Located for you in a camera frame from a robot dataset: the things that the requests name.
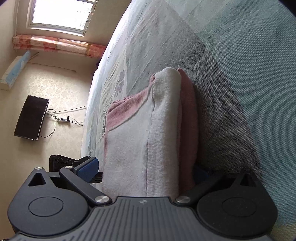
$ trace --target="folded clothing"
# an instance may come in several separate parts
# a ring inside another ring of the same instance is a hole
[[[149,86],[112,103],[104,135],[103,192],[117,196],[170,196],[194,186],[197,107],[182,69],[165,68]]]

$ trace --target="black television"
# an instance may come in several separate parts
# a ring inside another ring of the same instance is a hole
[[[28,95],[15,127],[15,136],[37,141],[49,99]]]

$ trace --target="orange and white curtain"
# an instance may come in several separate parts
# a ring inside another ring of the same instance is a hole
[[[23,34],[14,36],[12,42],[14,49],[69,53],[93,58],[101,58],[106,49],[106,46],[98,44]]]

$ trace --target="silver bolt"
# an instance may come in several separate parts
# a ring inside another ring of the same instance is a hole
[[[187,196],[177,197],[176,202],[178,202],[178,203],[189,203],[190,202],[190,197],[187,197]]]
[[[110,198],[105,195],[101,195],[101,196],[97,196],[94,200],[98,203],[106,203],[106,202],[109,202]]]

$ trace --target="wrinkled sheet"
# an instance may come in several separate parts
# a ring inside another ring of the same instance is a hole
[[[273,237],[293,240],[295,16],[278,0],[133,0],[94,75],[82,156],[103,160],[110,104],[145,89],[167,66],[194,83],[197,161],[228,172],[252,168],[279,211]]]

